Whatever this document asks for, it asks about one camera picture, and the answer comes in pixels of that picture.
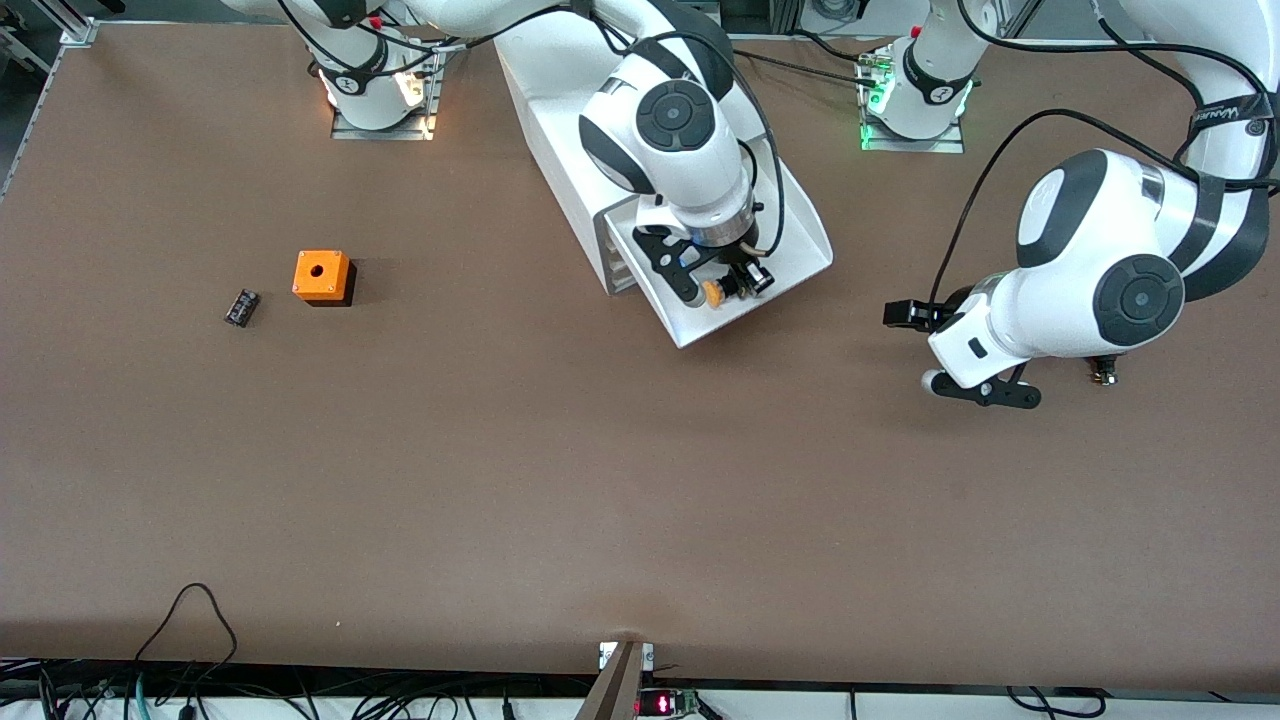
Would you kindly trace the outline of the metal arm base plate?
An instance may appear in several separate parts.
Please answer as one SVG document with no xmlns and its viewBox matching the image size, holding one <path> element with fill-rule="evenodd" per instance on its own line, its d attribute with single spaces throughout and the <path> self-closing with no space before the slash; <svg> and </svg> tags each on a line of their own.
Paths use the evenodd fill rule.
<svg viewBox="0 0 1280 720">
<path fill-rule="evenodd" d="M 891 69 L 891 46 L 884 45 L 870 53 L 861 53 L 855 65 L 856 79 L 869 79 L 870 87 L 858 90 L 860 145 L 864 151 L 884 152 L 964 152 L 960 115 L 964 101 L 957 106 L 946 131 L 932 138 L 910 138 L 891 129 L 882 115 L 892 92 L 899 85 Z"/>
<path fill-rule="evenodd" d="M 317 67 L 334 111 L 332 136 L 431 138 L 451 53 L 436 53 L 396 29 L 379 28 L 372 18 L 361 23 L 356 35 L 372 41 L 369 59 L 349 69 Z"/>
</svg>

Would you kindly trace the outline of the red display module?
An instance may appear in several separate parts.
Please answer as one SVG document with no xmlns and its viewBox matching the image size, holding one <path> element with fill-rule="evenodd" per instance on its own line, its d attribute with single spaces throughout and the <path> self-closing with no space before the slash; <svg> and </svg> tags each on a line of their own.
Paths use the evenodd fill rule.
<svg viewBox="0 0 1280 720">
<path fill-rule="evenodd" d="M 634 703 L 637 720 L 680 720 L 699 716 L 700 708 L 698 693 L 680 688 L 640 689 Z"/>
</svg>

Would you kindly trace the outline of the orange button box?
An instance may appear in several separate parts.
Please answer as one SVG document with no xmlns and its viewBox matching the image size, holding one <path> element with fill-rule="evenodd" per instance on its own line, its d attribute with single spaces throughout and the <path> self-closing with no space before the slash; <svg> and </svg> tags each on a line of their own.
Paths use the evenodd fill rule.
<svg viewBox="0 0 1280 720">
<path fill-rule="evenodd" d="M 358 265 L 346 252 L 305 250 L 297 255 L 291 288 L 311 307 L 351 307 L 357 277 Z"/>
</svg>

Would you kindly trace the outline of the aluminium frame corner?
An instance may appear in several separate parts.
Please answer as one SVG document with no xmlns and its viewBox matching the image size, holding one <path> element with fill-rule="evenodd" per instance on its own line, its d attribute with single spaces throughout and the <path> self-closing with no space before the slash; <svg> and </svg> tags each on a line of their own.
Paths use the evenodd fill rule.
<svg viewBox="0 0 1280 720">
<path fill-rule="evenodd" d="M 72 0 L 31 0 L 61 32 L 60 44 L 88 47 L 96 38 L 100 22 L 81 12 Z"/>
</svg>

